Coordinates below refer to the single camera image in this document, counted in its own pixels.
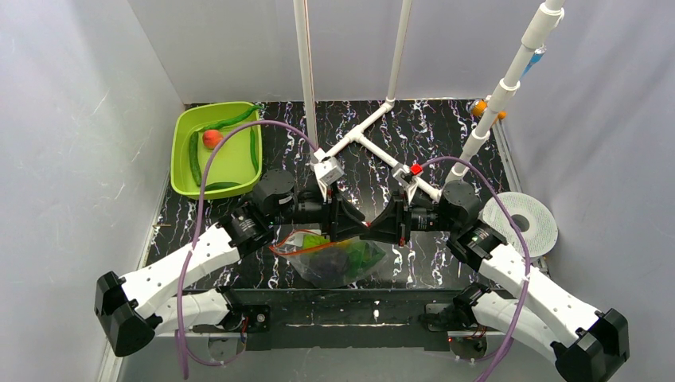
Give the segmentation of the clear zip bag orange zipper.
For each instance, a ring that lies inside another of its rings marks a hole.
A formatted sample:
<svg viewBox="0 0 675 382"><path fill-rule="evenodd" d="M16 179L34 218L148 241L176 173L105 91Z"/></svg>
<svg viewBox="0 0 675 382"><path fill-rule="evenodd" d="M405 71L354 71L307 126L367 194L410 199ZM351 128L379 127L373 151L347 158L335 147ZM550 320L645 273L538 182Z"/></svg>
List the clear zip bag orange zipper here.
<svg viewBox="0 0 675 382"><path fill-rule="evenodd" d="M345 287L380 267L388 253L374 241L357 237L332 242L317 229L294 230L269 249L286 259L314 287Z"/></svg>

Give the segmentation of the toy green lime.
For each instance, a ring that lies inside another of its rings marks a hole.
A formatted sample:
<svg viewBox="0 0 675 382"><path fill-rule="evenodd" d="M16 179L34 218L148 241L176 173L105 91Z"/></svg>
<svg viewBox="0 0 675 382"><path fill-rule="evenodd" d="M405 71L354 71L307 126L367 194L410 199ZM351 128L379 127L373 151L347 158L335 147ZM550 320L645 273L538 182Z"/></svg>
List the toy green lime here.
<svg viewBox="0 0 675 382"><path fill-rule="evenodd" d="M331 241L321 235L305 235L302 238L303 251L318 251L331 245Z"/></svg>

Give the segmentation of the toy yellow corn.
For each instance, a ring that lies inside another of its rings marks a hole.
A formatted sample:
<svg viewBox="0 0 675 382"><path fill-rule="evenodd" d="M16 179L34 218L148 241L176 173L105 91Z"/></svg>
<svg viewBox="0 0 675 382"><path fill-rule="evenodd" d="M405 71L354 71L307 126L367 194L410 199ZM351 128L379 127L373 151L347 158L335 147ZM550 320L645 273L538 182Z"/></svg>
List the toy yellow corn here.
<svg viewBox="0 0 675 382"><path fill-rule="evenodd" d="M339 251L343 251L345 253L353 253L359 250L358 244L359 240L345 240L335 244L335 247Z"/></svg>

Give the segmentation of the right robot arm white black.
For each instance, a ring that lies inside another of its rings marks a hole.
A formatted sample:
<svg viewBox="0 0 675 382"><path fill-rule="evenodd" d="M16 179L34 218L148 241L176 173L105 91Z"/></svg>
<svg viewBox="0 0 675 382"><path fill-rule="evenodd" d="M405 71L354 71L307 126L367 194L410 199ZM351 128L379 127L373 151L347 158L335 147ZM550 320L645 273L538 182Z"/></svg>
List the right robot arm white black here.
<svg viewBox="0 0 675 382"><path fill-rule="evenodd" d="M421 206L394 193L363 237L405 244L412 231L449 232L447 246L455 258L511 296L471 283L443 310L421 314L421 322L437 331L474 325L497 329L549 359L566 381L608 381L630 356L626 318L579 300L527 263L498 230L480 220L481 209L473 186L463 181L452 181L438 201Z"/></svg>

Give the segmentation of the toy bok choy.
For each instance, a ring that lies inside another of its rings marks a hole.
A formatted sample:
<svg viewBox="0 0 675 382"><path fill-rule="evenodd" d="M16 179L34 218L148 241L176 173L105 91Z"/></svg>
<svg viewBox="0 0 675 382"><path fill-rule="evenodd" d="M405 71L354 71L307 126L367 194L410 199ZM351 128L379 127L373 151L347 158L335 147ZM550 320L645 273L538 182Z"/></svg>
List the toy bok choy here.
<svg viewBox="0 0 675 382"><path fill-rule="evenodd" d="M376 267L385 257L385 252L380 246L374 242L367 240L360 240L352 238L350 240L359 240L359 250L353 253L346 253L350 257L350 267L346 276L345 284L351 283L358 279L365 277ZM309 268L310 260L319 253L338 252L335 244L339 242L331 242L331 245L318 251L303 251L298 256L301 264L307 269L307 274L312 278L312 271Z"/></svg>

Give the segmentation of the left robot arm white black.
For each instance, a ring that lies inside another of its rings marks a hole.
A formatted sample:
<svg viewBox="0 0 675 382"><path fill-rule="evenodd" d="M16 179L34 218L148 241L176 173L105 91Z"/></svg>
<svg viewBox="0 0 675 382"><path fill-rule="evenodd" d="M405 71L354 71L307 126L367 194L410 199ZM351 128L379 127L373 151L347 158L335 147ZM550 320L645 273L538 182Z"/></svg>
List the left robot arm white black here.
<svg viewBox="0 0 675 382"><path fill-rule="evenodd" d="M336 186L322 195L316 184L296 192L295 179L285 170L266 172L250 193L206 230L195 244L186 244L148 267L117 275L109 271L96 280L94 313L113 353L126 357L148 345L158 333L184 324L219 325L232 304L210 291L177 298L179 287L211 271L239 262L267 246L281 224L317 224L330 242L363 236L365 217Z"/></svg>

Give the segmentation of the toy purple eggplant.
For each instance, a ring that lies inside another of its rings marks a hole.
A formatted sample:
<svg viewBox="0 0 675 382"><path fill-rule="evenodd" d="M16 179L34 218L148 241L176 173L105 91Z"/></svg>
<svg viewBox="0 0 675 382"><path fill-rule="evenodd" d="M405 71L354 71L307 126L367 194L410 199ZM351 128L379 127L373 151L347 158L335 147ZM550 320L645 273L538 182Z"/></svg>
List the toy purple eggplant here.
<svg viewBox="0 0 675 382"><path fill-rule="evenodd" d="M339 287L345 284L350 257L345 252L327 252L315 255L309 262L315 285Z"/></svg>

